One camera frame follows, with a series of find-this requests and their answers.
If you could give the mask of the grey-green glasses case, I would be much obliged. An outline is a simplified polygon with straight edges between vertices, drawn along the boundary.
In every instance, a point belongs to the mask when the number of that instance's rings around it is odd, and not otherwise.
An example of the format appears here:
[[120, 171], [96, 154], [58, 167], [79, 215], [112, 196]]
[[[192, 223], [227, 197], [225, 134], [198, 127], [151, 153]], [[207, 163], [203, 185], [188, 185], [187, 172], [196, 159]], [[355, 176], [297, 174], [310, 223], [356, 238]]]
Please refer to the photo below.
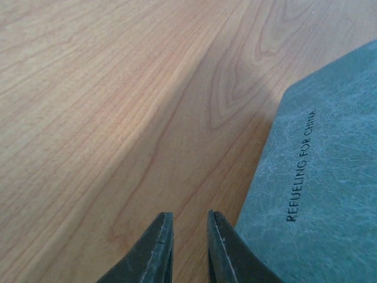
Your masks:
[[376, 281], [376, 42], [285, 91], [236, 231], [284, 282]]

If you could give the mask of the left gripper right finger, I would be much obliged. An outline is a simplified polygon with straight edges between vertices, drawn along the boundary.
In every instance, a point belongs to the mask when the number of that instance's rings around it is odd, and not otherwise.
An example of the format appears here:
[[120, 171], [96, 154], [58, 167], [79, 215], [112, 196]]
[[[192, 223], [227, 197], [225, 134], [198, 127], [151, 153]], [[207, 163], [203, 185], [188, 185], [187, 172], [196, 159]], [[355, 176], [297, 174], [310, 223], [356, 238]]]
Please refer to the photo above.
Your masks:
[[207, 246], [210, 282], [282, 282], [251, 252], [219, 211], [209, 211]]

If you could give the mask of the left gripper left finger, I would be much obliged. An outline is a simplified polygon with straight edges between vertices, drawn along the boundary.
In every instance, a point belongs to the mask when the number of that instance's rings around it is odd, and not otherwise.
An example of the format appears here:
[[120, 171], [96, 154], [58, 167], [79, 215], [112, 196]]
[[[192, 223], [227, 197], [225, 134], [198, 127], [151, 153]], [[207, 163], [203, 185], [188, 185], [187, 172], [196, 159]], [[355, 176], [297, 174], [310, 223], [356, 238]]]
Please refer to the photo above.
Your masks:
[[173, 214], [159, 213], [138, 241], [98, 282], [171, 282]]

